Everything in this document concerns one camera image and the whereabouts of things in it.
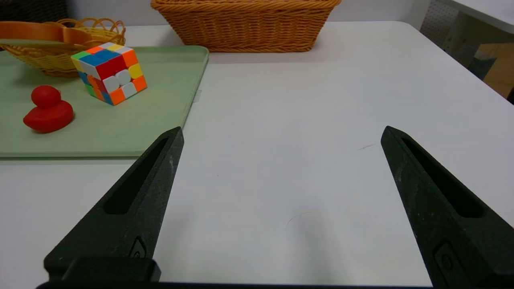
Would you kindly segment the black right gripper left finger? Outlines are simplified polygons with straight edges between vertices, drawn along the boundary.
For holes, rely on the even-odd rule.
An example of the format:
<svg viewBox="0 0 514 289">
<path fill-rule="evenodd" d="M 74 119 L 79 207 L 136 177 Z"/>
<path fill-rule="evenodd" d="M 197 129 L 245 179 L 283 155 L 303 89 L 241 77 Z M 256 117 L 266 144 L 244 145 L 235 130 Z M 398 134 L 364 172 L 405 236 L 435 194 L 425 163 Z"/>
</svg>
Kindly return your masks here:
<svg viewBox="0 0 514 289">
<path fill-rule="evenodd" d="M 49 281 L 157 282 L 153 260 L 184 146 L 162 133 L 44 258 Z"/>
</svg>

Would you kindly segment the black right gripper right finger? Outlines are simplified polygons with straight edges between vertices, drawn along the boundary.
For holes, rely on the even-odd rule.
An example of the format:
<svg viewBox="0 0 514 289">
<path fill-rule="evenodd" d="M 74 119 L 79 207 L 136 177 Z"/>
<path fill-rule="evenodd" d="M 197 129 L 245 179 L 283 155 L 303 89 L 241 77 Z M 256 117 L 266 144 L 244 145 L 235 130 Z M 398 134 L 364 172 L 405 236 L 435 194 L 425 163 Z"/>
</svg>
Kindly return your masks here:
<svg viewBox="0 0 514 289">
<path fill-rule="evenodd" d="M 513 227 L 402 130 L 381 146 L 433 287 L 512 289 Z"/>
</svg>

